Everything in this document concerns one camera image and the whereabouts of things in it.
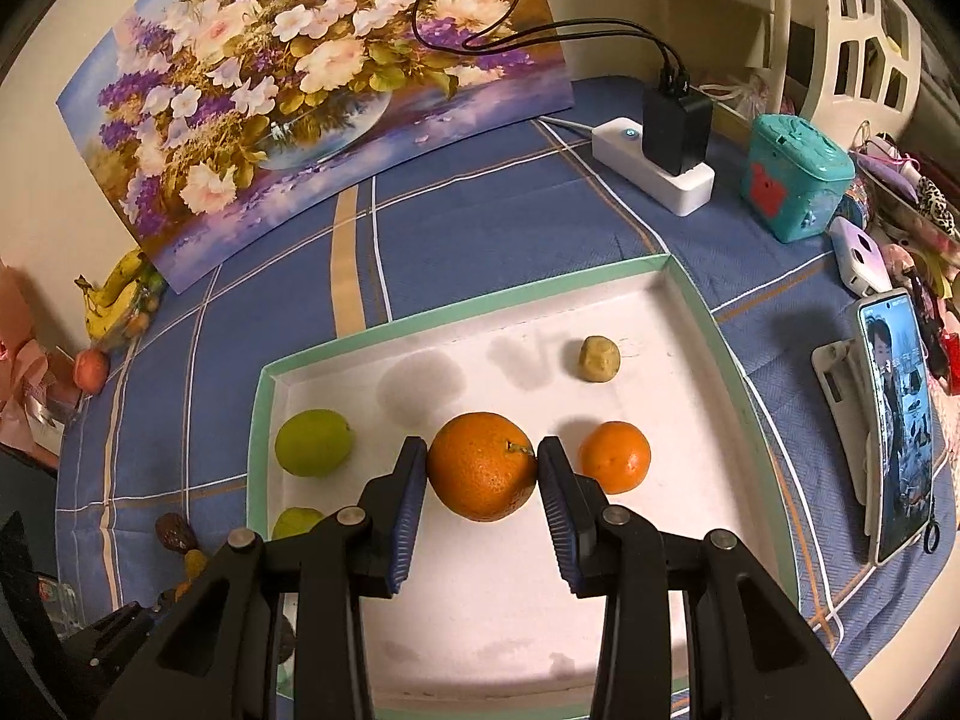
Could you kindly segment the small brown longan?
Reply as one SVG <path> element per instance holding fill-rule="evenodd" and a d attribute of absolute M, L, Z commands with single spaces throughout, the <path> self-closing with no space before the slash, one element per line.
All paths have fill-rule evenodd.
<path fill-rule="evenodd" d="M 184 554 L 184 571 L 187 582 L 195 582 L 205 571 L 208 557 L 202 550 L 189 550 Z"/>
<path fill-rule="evenodd" d="M 606 383 L 620 371 L 622 355 L 610 338 L 590 335 L 579 348 L 578 376 L 590 383 Z"/>

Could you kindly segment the green mango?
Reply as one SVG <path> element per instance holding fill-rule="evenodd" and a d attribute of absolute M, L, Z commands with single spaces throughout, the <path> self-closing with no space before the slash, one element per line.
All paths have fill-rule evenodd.
<path fill-rule="evenodd" d="M 277 517 L 272 538 L 285 539 L 306 535 L 322 520 L 324 514 L 313 507 L 288 507 Z"/>
<path fill-rule="evenodd" d="M 275 437 L 275 457 L 286 473 L 322 478 L 352 455 L 352 429 L 337 411 L 301 411 L 287 419 Z"/>

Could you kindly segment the clear glass mug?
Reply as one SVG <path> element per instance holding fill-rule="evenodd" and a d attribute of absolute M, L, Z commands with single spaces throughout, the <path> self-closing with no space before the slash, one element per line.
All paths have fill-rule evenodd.
<path fill-rule="evenodd" d="M 37 577 L 37 587 L 53 632 L 60 640 L 67 639 L 85 625 L 78 596 L 68 583 L 41 574 Z"/>

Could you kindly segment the blue plaid tablecloth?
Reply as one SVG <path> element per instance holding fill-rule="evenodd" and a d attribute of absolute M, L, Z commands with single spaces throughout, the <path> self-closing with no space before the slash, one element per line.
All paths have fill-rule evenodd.
<path fill-rule="evenodd" d="M 814 377 L 814 348 L 843 337 L 851 296 L 823 242 L 782 244 L 739 195 L 742 149 L 715 138 L 713 198 L 670 215 L 590 156 L 578 135 L 524 122 L 425 154 L 322 202 L 164 296 L 139 343 L 68 429 L 55 507 L 57 571 L 83 621 L 149 603 L 178 578 L 153 525 L 184 511 L 218 543 L 244 514 L 254 392 L 265 364 L 335 333 L 331 255 L 355 255 L 364 320 L 421 310 L 665 245 L 697 283 L 763 401 L 799 505 L 800 598 L 841 634 L 859 673 L 890 645 L 946 565 L 910 548 L 867 566 L 843 452 Z"/>

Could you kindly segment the white tray with green rim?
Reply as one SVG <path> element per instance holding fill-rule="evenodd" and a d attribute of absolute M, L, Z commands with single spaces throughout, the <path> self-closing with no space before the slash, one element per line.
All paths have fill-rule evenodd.
<path fill-rule="evenodd" d="M 793 537 L 770 442 L 698 289 L 647 255 L 327 341 L 260 372 L 247 522 L 335 514 L 405 440 L 438 450 L 409 578 L 361 606 L 382 718 L 562 718 L 589 706 L 601 600 L 558 571 L 534 486 L 610 427 L 640 457 L 617 502 L 659 530 L 740 536 L 788 593 Z"/>

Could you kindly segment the white phone stand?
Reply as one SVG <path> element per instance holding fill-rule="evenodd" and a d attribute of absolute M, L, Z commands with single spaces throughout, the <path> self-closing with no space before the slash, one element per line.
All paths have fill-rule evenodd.
<path fill-rule="evenodd" d="M 872 471 L 875 450 L 857 346 L 853 340 L 824 344 L 812 351 L 811 361 L 843 447 L 854 497 L 864 509 L 862 531 L 871 536 L 877 509 Z"/>

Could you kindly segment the red apple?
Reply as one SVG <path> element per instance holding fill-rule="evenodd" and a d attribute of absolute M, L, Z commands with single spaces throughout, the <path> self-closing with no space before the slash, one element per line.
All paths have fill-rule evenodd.
<path fill-rule="evenodd" d="M 98 395 L 109 377 L 110 360 L 104 351 L 88 348 L 73 363 L 73 383 L 85 395 Z"/>

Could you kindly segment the smartphone on stand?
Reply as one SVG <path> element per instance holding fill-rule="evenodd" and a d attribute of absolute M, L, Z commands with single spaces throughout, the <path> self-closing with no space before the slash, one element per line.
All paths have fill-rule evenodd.
<path fill-rule="evenodd" d="M 934 413 L 913 301 L 903 288 L 854 306 L 867 426 L 867 527 L 874 566 L 924 533 L 934 509 Z"/>

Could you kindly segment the clear plastic fruit container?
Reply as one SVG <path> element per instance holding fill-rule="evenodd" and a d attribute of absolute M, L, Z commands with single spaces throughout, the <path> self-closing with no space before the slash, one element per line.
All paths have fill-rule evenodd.
<path fill-rule="evenodd" d="M 119 297 L 94 321 L 91 343 L 103 351 L 121 348 L 148 330 L 160 309 L 167 282 L 150 266 L 122 289 Z"/>

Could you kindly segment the purple white small device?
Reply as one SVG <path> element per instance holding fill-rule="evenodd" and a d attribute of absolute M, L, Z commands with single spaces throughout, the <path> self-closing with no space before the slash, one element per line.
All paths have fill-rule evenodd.
<path fill-rule="evenodd" d="M 858 298 L 888 293 L 892 289 L 889 272 L 878 243 L 861 227 L 835 216 L 828 226 L 836 266 L 844 288 Z"/>

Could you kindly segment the cluttered accessory tray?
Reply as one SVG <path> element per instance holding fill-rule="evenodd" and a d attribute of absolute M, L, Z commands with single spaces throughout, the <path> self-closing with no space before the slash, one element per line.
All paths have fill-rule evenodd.
<path fill-rule="evenodd" d="M 871 122 L 856 128 L 850 148 L 874 209 L 874 226 L 913 259 L 900 265 L 913 293 L 928 366 L 949 395 L 958 394 L 957 184 L 937 164 L 914 156 Z"/>

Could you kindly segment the teal toy box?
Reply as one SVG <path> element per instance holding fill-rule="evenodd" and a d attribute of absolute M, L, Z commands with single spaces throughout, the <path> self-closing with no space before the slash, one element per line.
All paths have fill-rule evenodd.
<path fill-rule="evenodd" d="M 848 151 L 811 122 L 789 114 L 754 120 L 740 196 L 778 241 L 822 234 L 853 179 Z"/>

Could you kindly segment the black power adapter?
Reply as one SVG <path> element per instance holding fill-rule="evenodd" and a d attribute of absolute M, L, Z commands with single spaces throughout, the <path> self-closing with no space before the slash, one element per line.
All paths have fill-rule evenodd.
<path fill-rule="evenodd" d="M 643 153 L 670 176 L 703 163 L 708 148 L 713 103 L 696 89 L 678 98 L 657 89 L 644 95 Z"/>

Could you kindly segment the flower painting canvas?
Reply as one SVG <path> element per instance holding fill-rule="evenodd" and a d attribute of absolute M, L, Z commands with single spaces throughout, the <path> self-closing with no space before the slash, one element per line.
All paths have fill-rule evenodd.
<path fill-rule="evenodd" d="M 566 109 L 559 47 L 469 55 L 547 0 L 139 0 L 60 93 L 112 210 L 185 289 L 350 185 Z"/>

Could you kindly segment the white chair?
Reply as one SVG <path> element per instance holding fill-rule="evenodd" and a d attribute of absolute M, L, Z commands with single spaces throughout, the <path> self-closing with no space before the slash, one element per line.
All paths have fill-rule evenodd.
<path fill-rule="evenodd" d="M 921 26 L 903 0 L 734 0 L 765 11 L 770 88 L 836 143 L 900 137 L 921 86 Z"/>

